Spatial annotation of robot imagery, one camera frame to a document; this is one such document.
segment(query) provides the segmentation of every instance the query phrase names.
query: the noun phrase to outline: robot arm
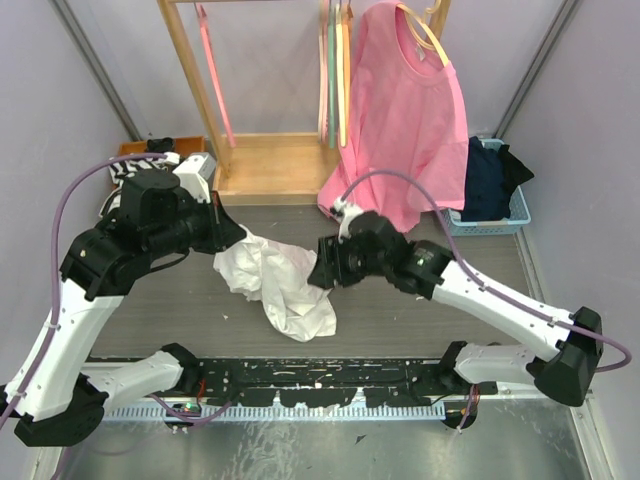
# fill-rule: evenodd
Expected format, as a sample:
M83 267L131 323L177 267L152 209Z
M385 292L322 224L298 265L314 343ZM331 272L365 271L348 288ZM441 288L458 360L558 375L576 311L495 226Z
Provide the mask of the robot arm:
M73 241L61 267L61 310L40 367L14 416L17 436L28 446L69 446L86 438L103 415L157 391L193 391L198 361L177 344L101 377L80 373L93 344L112 313L152 263L189 250L215 254L243 239L210 192L205 178L215 164L208 154L185 160L174 173L143 170L128 178L121 206ZM0 408L17 395L50 325L45 322L27 360L0 390Z
M368 275L384 276L399 290L463 310L521 342L518 346L478 346L453 342L440 365L445 384L485 381L535 385L570 406L583 403L602 345L553 323L544 313L599 333L600 316L582 307L575 313L541 304L470 268L472 281L451 251L432 242L409 242L376 212L345 209L340 234L321 238L318 261L308 282L321 288L344 287ZM520 308L501 297L510 297Z

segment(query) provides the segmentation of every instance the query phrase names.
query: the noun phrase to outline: blue basket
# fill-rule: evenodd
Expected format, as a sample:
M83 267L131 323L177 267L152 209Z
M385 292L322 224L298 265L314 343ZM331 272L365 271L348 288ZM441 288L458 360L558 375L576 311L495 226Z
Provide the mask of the blue basket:
M495 138L482 139L482 144L486 148L498 150L503 145L502 140ZM446 209L442 213L451 235L455 237L464 237L470 235L512 235L531 222L531 214L527 208L527 202L524 201L524 195L520 187L511 196L509 202L511 210L511 218L508 220L497 220L493 222L462 222L451 216L453 210Z

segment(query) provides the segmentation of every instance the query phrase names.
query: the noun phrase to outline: pink shirt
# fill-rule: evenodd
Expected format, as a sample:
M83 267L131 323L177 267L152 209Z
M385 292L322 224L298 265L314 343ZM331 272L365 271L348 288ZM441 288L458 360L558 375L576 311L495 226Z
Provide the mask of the pink shirt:
M451 63L443 68L431 50L421 59L397 3L378 3L362 17L348 144L318 194L325 213L351 182L378 168L411 175L442 208L464 208L468 133L456 72ZM387 176L363 182L349 200L388 217L401 232L418 224L420 212L432 210L415 188Z

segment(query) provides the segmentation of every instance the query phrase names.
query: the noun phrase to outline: wooden post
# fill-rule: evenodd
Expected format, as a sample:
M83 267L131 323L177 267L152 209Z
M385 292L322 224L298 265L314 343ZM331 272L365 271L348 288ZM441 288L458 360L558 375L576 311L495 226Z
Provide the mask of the wooden post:
M442 0L440 2L440 8L431 15L431 19L429 20L429 28L438 40L440 40L440 37L442 36L442 31L444 30L444 24L447 21L450 6L451 0Z
M209 95L207 95L207 91L204 88L204 82L202 81L200 72L198 71L198 64L196 63L193 50L189 44L187 32L185 31L182 19L180 18L178 7L172 0L158 0L158 6L162 12L164 21L167 24L169 35L171 35L173 46L176 49L176 53L178 54L178 58L182 64L182 69L187 77L189 88L191 88L191 93L193 94L193 98L198 106L200 117L202 117L202 121L204 122L207 133L209 134L209 139L213 144L213 150L216 154L216 159L218 160L218 166L226 176L229 176L231 172L230 149L225 139L220 134L215 113L211 106Z

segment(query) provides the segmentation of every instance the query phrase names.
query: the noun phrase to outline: gray floor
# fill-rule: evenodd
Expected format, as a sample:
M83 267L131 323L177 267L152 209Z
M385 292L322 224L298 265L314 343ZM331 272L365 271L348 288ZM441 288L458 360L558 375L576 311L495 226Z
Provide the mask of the gray floor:
M487 398L478 413L462 435L439 421L214 421L186 436L158 423L105 421L74 449L62 478L590 478L568 408L550 400Z
M315 206L234 207L238 223L256 235L315 249L337 224ZM411 232L445 245L435 217L424 215ZM519 290L526 280L513 236L463 237L469 263ZM260 303L231 294L213 271L213 259L192 254L181 265L140 280L95 344L97 356L146 356L179 342L197 356L440 356L452 340L513 343L503 333L450 307L394 290L369 278L330 299L338 316L333 337L298 343L274 330Z

